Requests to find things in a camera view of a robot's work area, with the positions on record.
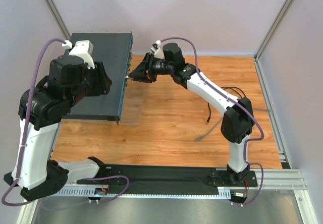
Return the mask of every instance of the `wooden floor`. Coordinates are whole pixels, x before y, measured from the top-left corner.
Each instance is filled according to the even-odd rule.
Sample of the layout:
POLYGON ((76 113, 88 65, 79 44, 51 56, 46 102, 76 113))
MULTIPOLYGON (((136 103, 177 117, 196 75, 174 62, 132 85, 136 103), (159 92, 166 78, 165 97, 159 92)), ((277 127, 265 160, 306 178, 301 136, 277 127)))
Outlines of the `wooden floor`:
MULTIPOLYGON (((185 58, 187 62, 194 62, 193 57, 185 58)), ((131 68, 141 59, 142 56, 134 55, 131 68)), ((240 87, 253 107, 265 108, 252 58, 199 57, 199 67, 217 85, 240 87)), ((194 142, 221 117, 212 108, 211 121, 206 125, 207 103, 200 96, 175 84, 167 75, 158 76, 152 84, 129 81, 126 90, 143 92, 142 105, 138 101, 133 106, 141 110, 138 126, 63 122, 52 158, 78 161, 95 156, 106 163, 120 164, 227 165, 229 147, 220 126, 203 140, 194 142)), ((249 144, 249 160, 260 162, 264 168, 280 169, 268 114, 255 111, 254 115, 264 130, 265 139, 249 144)), ((259 136, 255 126, 251 137, 259 136)))

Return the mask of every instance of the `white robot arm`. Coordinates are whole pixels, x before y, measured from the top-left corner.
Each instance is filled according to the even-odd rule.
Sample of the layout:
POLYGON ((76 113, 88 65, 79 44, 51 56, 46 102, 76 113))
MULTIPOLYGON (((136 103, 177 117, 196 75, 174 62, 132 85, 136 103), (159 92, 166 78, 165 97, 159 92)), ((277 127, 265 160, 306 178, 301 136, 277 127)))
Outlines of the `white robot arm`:
POLYGON ((93 61, 90 41, 78 41, 73 48, 66 41, 63 47, 71 49, 69 55, 53 60, 49 75, 35 87, 25 145, 22 138, 29 90, 20 100, 20 147, 15 168, 4 180, 11 185, 20 173, 17 185, 27 201, 52 195, 65 183, 94 178, 104 165, 95 157, 79 162, 49 160, 61 118, 82 98, 108 94, 112 84, 102 62, 93 61))
POLYGON ((176 43, 165 44, 163 48, 161 46, 161 41, 153 44, 152 53, 146 53, 141 64, 129 74, 129 78, 134 81, 152 83, 156 81, 157 75, 170 75, 175 83, 195 92, 213 105, 223 116, 221 132, 229 141, 230 160, 227 169, 232 173, 230 179, 233 182, 241 180, 250 169, 247 164, 248 159, 244 159, 244 156, 247 156, 244 148, 247 151, 245 142, 250 138, 254 122, 228 98, 239 102, 253 115, 250 100, 246 97, 238 99, 211 82, 202 72, 198 71, 198 74, 199 69, 185 62, 182 51, 176 43))

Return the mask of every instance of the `purple cable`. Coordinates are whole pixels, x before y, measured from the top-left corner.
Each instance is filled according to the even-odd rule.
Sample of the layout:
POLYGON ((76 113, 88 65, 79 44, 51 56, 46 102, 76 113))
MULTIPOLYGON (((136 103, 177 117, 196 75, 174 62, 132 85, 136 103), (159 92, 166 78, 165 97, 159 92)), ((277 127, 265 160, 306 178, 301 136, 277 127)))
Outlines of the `purple cable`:
POLYGON ((259 131, 260 131, 260 134, 261 134, 261 137, 259 138, 250 138, 248 140, 246 140, 244 142, 244 148, 243 148, 243 159, 244 161, 249 164, 249 165, 258 165, 260 166, 261 168, 261 181, 260 181, 260 186, 259 186, 259 189, 258 189, 258 192, 256 194, 256 196, 251 200, 249 201, 248 203, 245 203, 244 205, 248 205, 248 204, 251 204, 253 203, 259 196, 260 192, 261 192, 261 189, 262 189, 262 184, 263 184, 263 167, 260 163, 258 162, 248 162, 247 160, 247 154, 246 154, 246 149, 247 149, 247 143, 250 142, 250 141, 261 141, 262 139, 264 139, 264 133, 263 133, 263 130, 260 126, 260 124, 258 123, 258 121, 253 117, 253 115, 245 108, 243 107, 240 103, 236 102, 235 100, 227 97, 224 93, 222 93, 221 91, 219 91, 218 89, 216 89, 213 85, 211 85, 206 79, 204 79, 202 77, 202 75, 200 74, 200 71, 198 70, 198 60, 197 60, 197 52, 196 52, 196 48, 194 46, 194 44, 186 39, 186 38, 183 38, 183 37, 169 37, 169 38, 165 38, 163 40, 160 40, 161 42, 164 42, 164 41, 168 41, 168 40, 183 40, 183 41, 186 41, 188 42, 189 44, 191 44, 192 48, 193 48, 193 51, 194 51, 194 57, 195 57, 195 66, 196 66, 196 72, 198 74, 198 76, 200 77, 200 79, 206 84, 208 85, 210 88, 212 88, 215 92, 217 92, 218 94, 220 94, 222 97, 224 97, 226 100, 234 103, 235 105, 237 105, 239 108, 241 108, 251 119, 252 121, 257 125, 259 131))
MULTIPOLYGON (((124 175, 116 175, 116 176, 110 176, 110 177, 104 177, 104 178, 84 179, 84 180, 99 181, 99 180, 110 180, 110 179, 116 179, 116 178, 126 179, 127 180, 127 184, 126 184, 125 188, 119 194, 117 194, 114 197, 111 197, 109 199, 105 199, 105 200, 99 201, 99 203, 105 203, 105 202, 109 202, 109 201, 112 201, 114 199, 117 199, 120 195, 122 195, 128 189, 128 187, 129 187, 129 179, 128 179, 128 177, 127 176, 124 176, 124 175)), ((44 206, 42 202, 40 202, 40 206, 42 208, 44 208, 45 210, 48 210, 48 211, 60 211, 60 210, 67 210, 67 209, 70 209, 70 208, 74 208, 76 206, 83 205, 83 204, 86 204, 86 203, 89 203, 89 201, 80 202, 80 203, 77 203, 75 205, 68 206, 68 207, 64 207, 64 208, 60 208, 60 209, 50 209, 50 208, 44 206)))
POLYGON ((36 61, 35 69, 34 69, 34 72, 33 72, 33 75, 32 75, 31 83, 30 83, 30 89, 29 89, 29 95, 28 95, 28 104, 27 104, 27 109, 26 109, 24 132, 23 132, 23 135, 22 135, 21 147, 20 147, 20 151, 19 151, 19 155, 18 155, 16 179, 11 184, 11 186, 8 188, 8 190, 4 193, 4 195, 2 196, 2 199, 1 199, 2 204, 6 205, 6 206, 22 206, 22 205, 27 205, 27 204, 32 202, 32 201, 27 201, 27 202, 22 202, 22 203, 9 203, 9 202, 6 202, 6 197, 8 196, 8 194, 11 192, 11 190, 17 184, 17 182, 19 180, 19 177, 20 177, 20 174, 21 174, 22 160, 24 158, 25 145, 26 145, 26 142, 27 142, 28 124, 29 124, 29 119, 30 119, 32 98, 33 98, 33 95, 34 95, 34 90, 35 90, 35 85, 36 85, 36 79, 37 79, 39 66, 40 66, 41 60, 42 60, 47 48, 49 47, 49 45, 51 45, 55 41, 58 41, 58 42, 61 42, 61 43, 65 44, 65 42, 62 39, 59 39, 59 38, 53 38, 53 39, 49 40, 42 47, 42 49, 41 49, 41 51, 39 53, 39 56, 37 58, 37 61, 36 61))

